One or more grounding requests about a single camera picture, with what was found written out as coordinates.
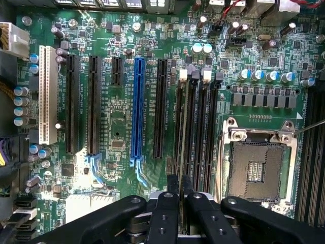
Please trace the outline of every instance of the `pcie slot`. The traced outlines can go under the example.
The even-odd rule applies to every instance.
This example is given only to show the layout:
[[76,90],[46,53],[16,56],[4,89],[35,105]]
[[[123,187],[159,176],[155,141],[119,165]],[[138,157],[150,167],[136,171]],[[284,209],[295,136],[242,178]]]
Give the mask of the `pcie slot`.
[[199,181],[201,175],[201,162],[203,161],[202,153],[204,147],[205,137],[205,109],[206,109],[206,97],[207,89],[200,83],[199,87],[199,104],[198,104],[198,122],[196,133],[196,148],[195,148],[195,160],[194,160],[194,172],[193,172],[193,188],[195,191],[199,190]]
[[185,133],[185,147],[184,147],[184,173],[190,175],[190,162],[193,144],[193,120],[195,116],[196,103],[196,81],[190,81],[188,88],[187,113],[186,113],[186,133]]
[[135,58],[134,85],[133,85],[133,113],[132,113],[132,139],[130,166],[136,167],[137,179],[146,186],[142,179],[141,164],[143,162],[142,140],[144,122],[144,88],[145,88],[146,63],[142,57]]
[[181,82],[179,82],[176,89],[175,140],[174,140],[174,157],[173,157],[174,174],[177,174],[178,171],[179,150],[181,146],[180,132],[181,132],[182,98],[183,98],[183,88]]
[[153,158],[163,158],[164,135],[165,135],[165,111],[167,94],[167,59],[158,59],[156,107],[154,117],[153,134]]
[[87,154],[97,155],[100,152],[101,126],[101,67],[102,59],[89,57],[88,69],[88,110],[87,110]]
[[40,46],[39,65],[39,144],[57,142],[57,72],[55,49]]
[[66,76],[66,152],[75,154],[79,145],[79,56],[67,57]]
[[207,142],[206,142],[206,153],[205,153],[205,180],[204,180],[204,192],[210,192],[210,181],[211,181],[211,164],[213,160],[213,149],[214,149],[214,134],[215,134],[215,116],[217,109],[217,98],[218,98],[218,85],[216,81],[210,85],[210,98],[209,98],[209,118],[207,128]]
[[123,86],[123,60],[120,57],[112,59],[112,85]]

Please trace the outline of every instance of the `ram slot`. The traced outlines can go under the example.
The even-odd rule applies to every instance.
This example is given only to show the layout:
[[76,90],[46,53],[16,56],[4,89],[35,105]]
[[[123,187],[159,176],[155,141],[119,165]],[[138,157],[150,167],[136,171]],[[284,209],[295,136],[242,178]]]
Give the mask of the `ram slot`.
[[66,152],[75,154],[79,150],[79,56],[67,57],[66,76]]
[[166,94],[167,94],[167,59],[158,59],[157,85],[156,85],[156,107],[154,117],[153,134],[153,158],[163,158]]
[[181,114],[182,114],[183,88],[181,82],[176,89],[176,113],[175,113],[175,139],[174,139],[174,174],[178,172],[179,150],[181,147]]
[[39,71],[39,144],[57,142],[58,65],[55,49],[40,46]]
[[207,105],[207,89],[205,84],[200,83],[199,86],[199,104],[198,104],[198,122],[196,132],[195,143],[195,160],[194,160],[194,172],[193,172],[193,188],[195,191],[199,191],[199,181],[201,175],[201,163],[203,160],[203,147],[205,138],[205,110]]
[[102,59],[97,56],[90,56],[87,107],[87,154],[89,155],[97,155],[100,152],[101,68]]
[[120,57],[112,59],[112,85],[123,86],[123,60]]
[[216,109],[218,99],[218,84],[214,81],[210,85],[210,97],[209,97],[209,118],[207,128],[207,143],[205,153],[205,182],[204,192],[210,192],[210,181],[211,181],[211,167],[213,161],[213,149],[214,149],[214,134],[215,134],[215,121],[216,121]]
[[135,58],[134,85],[133,85],[133,113],[132,113],[132,139],[130,166],[136,167],[138,181],[146,186],[142,179],[141,165],[143,162],[142,140],[144,123],[144,89],[145,89],[146,63],[142,57]]
[[186,131],[185,131],[185,147],[184,147],[184,173],[190,175],[191,152],[193,144],[193,119],[195,116],[195,103],[196,103],[196,81],[190,81],[188,87],[188,100],[187,100],[187,113],[186,113]]

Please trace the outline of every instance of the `motherboard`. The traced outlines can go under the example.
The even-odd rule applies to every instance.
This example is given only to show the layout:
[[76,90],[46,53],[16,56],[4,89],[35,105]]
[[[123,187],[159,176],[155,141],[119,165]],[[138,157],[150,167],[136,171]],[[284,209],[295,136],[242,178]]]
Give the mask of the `motherboard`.
[[16,98],[30,143],[21,196],[37,197],[38,235],[128,195],[149,199],[168,174],[217,202],[239,196],[295,216],[303,134],[292,132],[324,68],[324,21],[271,27],[203,6],[18,13],[32,53],[15,92],[29,90]]

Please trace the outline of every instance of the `green circuit board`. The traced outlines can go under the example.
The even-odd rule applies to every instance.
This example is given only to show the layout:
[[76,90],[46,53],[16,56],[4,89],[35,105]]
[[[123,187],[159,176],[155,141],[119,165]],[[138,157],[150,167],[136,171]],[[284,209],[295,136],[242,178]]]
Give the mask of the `green circuit board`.
[[[109,189],[113,192],[116,200],[128,195],[140,195],[149,198],[150,193],[166,190],[166,175],[171,173],[170,163],[174,154],[175,143],[175,110],[176,110],[176,89],[178,84],[178,72],[188,65],[198,68],[212,68],[212,74],[222,72],[224,79],[218,92],[215,121],[215,137],[213,163],[211,168],[211,183],[208,191],[215,196],[217,181],[217,161],[220,134],[222,133],[223,121],[229,117],[236,119],[239,127],[252,129],[279,130],[286,120],[293,122],[295,129],[304,125],[307,93],[300,85],[300,72],[303,69],[310,70],[310,77],[316,73],[316,64],[320,61],[320,53],[315,43],[315,36],[318,34],[318,27],[321,29],[323,23],[315,23],[311,17],[298,17],[297,28],[294,32],[281,38],[280,28],[260,26],[259,20],[240,19],[239,16],[228,16],[227,21],[238,20],[250,26],[245,35],[248,45],[244,47],[225,48],[225,41],[229,37],[224,28],[221,35],[215,39],[208,37],[206,26],[198,35],[196,23],[198,16],[202,13],[185,11],[180,16],[147,15],[130,13],[108,13],[108,12],[87,12],[72,10],[46,10],[46,9],[19,9],[17,26],[30,33],[30,52],[39,53],[40,45],[55,47],[55,37],[51,33],[51,27],[60,24],[62,31],[69,35],[69,42],[76,43],[75,48],[69,52],[80,57],[80,128],[79,146],[81,151],[76,155],[68,155],[65,151],[64,131],[58,132],[58,142],[51,145],[52,156],[49,159],[51,166],[47,169],[41,167],[40,162],[31,163],[31,175],[39,175],[42,178],[42,186],[37,193],[38,197],[38,225],[39,234],[46,233],[65,223],[65,199],[71,194],[106,194]],[[22,17],[29,16],[32,19],[31,26],[22,23]],[[208,14],[210,22],[220,18],[218,14]],[[68,21],[75,19],[78,26],[75,29],[68,27]],[[106,30],[106,23],[120,27],[120,33],[115,34]],[[135,33],[132,30],[133,23],[141,23],[141,31]],[[263,51],[263,41],[256,37],[261,34],[271,35],[278,41],[278,47]],[[194,43],[213,46],[209,54],[212,62],[206,61],[206,56],[193,55],[191,47]],[[133,50],[134,55],[124,55],[125,49]],[[101,179],[106,186],[96,188],[91,183],[84,183],[83,167],[86,128],[87,128],[87,91],[88,91],[88,62],[91,55],[100,56],[103,59],[102,86],[101,86],[101,129],[100,129],[100,152],[103,154],[101,161]],[[124,62],[123,86],[111,85],[112,57],[121,57]],[[129,166],[130,144],[132,133],[132,107],[133,107],[133,72],[134,58],[142,56],[146,60],[146,87],[144,102],[144,132],[143,132],[143,155],[145,156],[142,165],[142,177],[147,181],[147,187],[137,180],[134,167]],[[165,139],[163,147],[163,158],[153,158],[153,133],[155,121],[155,97],[156,97],[156,73],[157,60],[167,58],[176,60],[176,82],[169,82],[167,86],[166,101],[166,124]],[[18,84],[29,85],[30,63],[20,60],[18,62]],[[273,70],[279,74],[293,72],[295,78],[292,82],[283,83],[279,79],[267,83],[265,79],[252,82],[251,80],[239,81],[238,73],[243,69],[263,70],[265,73]],[[66,67],[59,66],[58,78],[58,121],[65,119],[65,87]],[[256,106],[234,106],[232,101],[233,87],[238,86],[239,90],[248,87],[248,93],[253,94],[253,88],[258,87],[262,92],[269,87],[273,92],[279,88],[280,92],[289,92],[289,95],[296,98],[293,108],[266,108]],[[38,125],[38,101],[31,98],[30,119],[35,119],[35,124],[28,125],[28,129],[37,128]],[[300,153],[302,149],[302,138],[297,137],[297,155],[293,170],[292,193],[290,204],[293,206],[288,216],[294,216],[294,205],[297,193],[297,184],[300,167]],[[123,142],[120,150],[112,147],[112,141]],[[230,149],[225,147],[225,154],[229,155]],[[285,195],[287,187],[288,155],[290,150],[285,150],[284,163],[281,168],[282,175],[280,192]],[[62,165],[73,164],[74,173],[63,175]],[[223,182],[226,195],[226,180]],[[62,185],[62,194],[59,198],[53,198],[52,190],[54,185]]]

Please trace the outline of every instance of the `blue pcie slot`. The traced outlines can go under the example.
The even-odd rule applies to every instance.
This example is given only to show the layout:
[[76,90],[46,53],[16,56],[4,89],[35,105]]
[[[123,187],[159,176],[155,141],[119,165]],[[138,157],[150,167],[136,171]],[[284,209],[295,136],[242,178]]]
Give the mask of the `blue pcie slot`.
[[133,85],[133,114],[132,114],[132,139],[130,166],[136,167],[137,179],[144,186],[147,186],[142,179],[142,140],[143,140],[143,119],[144,119],[144,89],[145,89],[146,63],[142,57],[135,58],[134,64],[134,85]]

